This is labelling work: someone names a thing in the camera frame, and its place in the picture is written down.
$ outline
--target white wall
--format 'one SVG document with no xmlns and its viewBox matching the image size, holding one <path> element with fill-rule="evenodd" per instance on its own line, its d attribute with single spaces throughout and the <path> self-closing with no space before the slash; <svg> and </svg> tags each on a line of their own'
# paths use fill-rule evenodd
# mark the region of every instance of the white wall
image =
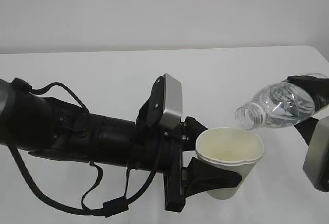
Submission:
<svg viewBox="0 0 329 224">
<path fill-rule="evenodd" d="M 0 0 L 0 53 L 315 46 L 329 0 Z"/>
</svg>

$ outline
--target black cable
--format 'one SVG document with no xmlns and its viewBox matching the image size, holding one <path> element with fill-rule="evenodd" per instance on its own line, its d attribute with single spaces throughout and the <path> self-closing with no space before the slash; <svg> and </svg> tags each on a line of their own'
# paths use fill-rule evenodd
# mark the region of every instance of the black cable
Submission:
<svg viewBox="0 0 329 224">
<path fill-rule="evenodd" d="M 102 181 L 102 178 L 103 178 L 103 169 L 100 167 L 100 166 L 97 166 L 95 165 L 95 163 L 93 161 L 91 161 L 89 163 L 90 166 L 93 166 L 97 169 L 97 178 L 96 178 L 96 181 L 95 183 L 93 184 L 93 186 L 88 190 L 86 191 L 85 194 L 83 194 L 82 198 L 81 198 L 81 207 L 84 209 L 84 210 L 90 210 L 90 208 L 88 208 L 85 204 L 84 204 L 84 199 L 85 197 L 88 195 L 89 192 L 91 192 L 93 189 L 95 189 L 99 184 L 100 182 Z"/>
<path fill-rule="evenodd" d="M 77 208 L 73 208 L 73 207 L 69 207 L 66 206 L 64 204 L 61 204 L 59 202 L 56 202 L 55 200 L 47 197 L 36 185 L 36 183 L 34 182 L 33 178 L 31 177 L 29 171 L 27 170 L 25 163 L 19 153 L 19 151 L 17 150 L 16 145 L 14 144 L 13 141 L 9 139 L 7 139 L 7 146 L 9 148 L 9 151 L 12 155 L 12 157 L 14 158 L 25 182 L 27 183 L 27 185 L 30 187 L 31 191 L 34 193 L 34 195 L 40 199 L 42 202 L 44 202 L 45 204 L 58 209 L 60 211 L 66 212 L 66 213 L 70 213 L 70 214 L 74 214 L 74 215 L 94 215 L 94 216 L 104 216 L 104 209 L 94 209 L 94 210 L 83 210 L 83 209 L 77 209 Z"/>
<path fill-rule="evenodd" d="M 128 181 L 129 181 L 129 176 L 130 176 L 130 167 L 127 167 L 127 170 L 125 172 L 125 189 L 124 189 L 124 193 L 123 196 L 126 197 L 127 196 L 127 190 L 128 190 Z"/>
<path fill-rule="evenodd" d="M 83 104 L 83 102 L 77 97 L 77 95 L 74 94 L 74 92 L 72 90 L 70 90 L 66 85 L 59 83 L 59 82 L 54 82 L 54 83 L 48 84 L 47 86 L 45 86 L 41 89 L 32 89 L 32 90 L 30 90 L 30 92 L 35 95 L 43 95 L 43 94 L 47 93 L 54 86 L 59 86 L 59 87 L 62 87 L 63 89 L 65 89 L 76 100 L 76 102 L 84 109 L 84 111 L 86 112 L 86 115 L 87 115 L 86 122 L 80 129 L 73 129 L 73 128 L 67 127 L 67 126 L 59 126 L 59 127 L 69 129 L 73 132 L 81 132 L 81 131 L 85 130 L 89 123 L 90 112 L 89 112 L 88 108 Z"/>
<path fill-rule="evenodd" d="M 159 161 L 160 161 L 160 157 L 161 157 L 161 153 L 162 153 L 162 147 L 163 147 L 163 141 L 160 137 L 158 138 L 158 141 L 159 141 L 158 154 L 156 155 L 156 159 L 154 161 L 151 172 L 150 172 L 148 178 L 146 179 L 144 185 L 138 190 L 138 192 L 136 192 L 132 197 L 127 199 L 128 204 L 131 204 L 132 202 L 136 201 L 148 189 L 148 187 L 150 186 L 150 184 L 156 174 L 156 170 L 159 165 Z"/>
</svg>

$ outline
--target black clamp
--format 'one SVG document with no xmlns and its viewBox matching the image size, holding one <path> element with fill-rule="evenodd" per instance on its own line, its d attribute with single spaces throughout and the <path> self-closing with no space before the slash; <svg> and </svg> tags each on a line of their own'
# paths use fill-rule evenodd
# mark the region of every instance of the black clamp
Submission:
<svg viewBox="0 0 329 224">
<path fill-rule="evenodd" d="M 236 172 L 219 169 L 193 157 L 188 167 L 183 167 L 186 179 L 185 197 L 214 189 L 237 187 L 242 176 Z"/>
</svg>

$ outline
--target water bottle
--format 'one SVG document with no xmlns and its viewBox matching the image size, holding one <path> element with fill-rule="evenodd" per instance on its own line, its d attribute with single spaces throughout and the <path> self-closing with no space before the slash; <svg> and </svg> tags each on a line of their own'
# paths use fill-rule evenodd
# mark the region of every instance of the water bottle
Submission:
<svg viewBox="0 0 329 224">
<path fill-rule="evenodd" d="M 327 79 L 320 73 L 306 76 Z M 245 130 L 296 125 L 329 104 L 329 99 L 309 92 L 287 80 L 270 84 L 258 91 L 250 102 L 238 108 L 235 119 Z"/>
</svg>

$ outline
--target cup rim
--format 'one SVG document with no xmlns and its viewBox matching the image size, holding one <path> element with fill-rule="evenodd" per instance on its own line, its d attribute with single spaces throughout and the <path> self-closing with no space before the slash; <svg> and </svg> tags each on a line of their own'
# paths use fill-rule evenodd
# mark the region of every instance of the cup rim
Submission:
<svg viewBox="0 0 329 224">
<path fill-rule="evenodd" d="M 201 153 L 199 153 L 197 148 L 198 148 L 198 141 L 199 141 L 200 136 L 203 133 L 209 132 L 210 130 L 223 129 L 223 128 L 225 128 L 225 129 L 229 128 L 229 129 L 233 129 L 233 130 L 238 130 L 239 132 L 244 132 L 244 133 L 249 133 L 249 134 L 255 135 L 259 139 L 259 141 L 261 142 L 261 145 L 262 145 L 261 155 L 257 158 L 254 158 L 254 159 L 245 159 L 245 160 L 239 160 L 239 161 L 225 161 L 225 160 L 214 159 L 214 158 L 211 158 L 211 157 L 208 157 L 208 156 L 205 156 L 205 155 L 202 155 Z M 195 152 L 198 156 L 200 156 L 205 161 L 208 161 L 209 163 L 219 164 L 219 165 L 223 165 L 223 166 L 240 166 L 240 165 L 244 165 L 244 164 L 257 163 L 263 157 L 264 152 L 265 152 L 265 147 L 264 147 L 264 142 L 263 142 L 262 138 L 259 135 L 255 134 L 255 133 L 252 133 L 250 131 L 247 131 L 247 130 L 241 130 L 241 129 L 238 129 L 238 128 L 235 128 L 235 127 L 223 126 L 223 127 L 211 128 L 211 129 L 207 129 L 207 130 L 203 131 L 197 137 L 197 139 L 195 141 Z"/>
</svg>

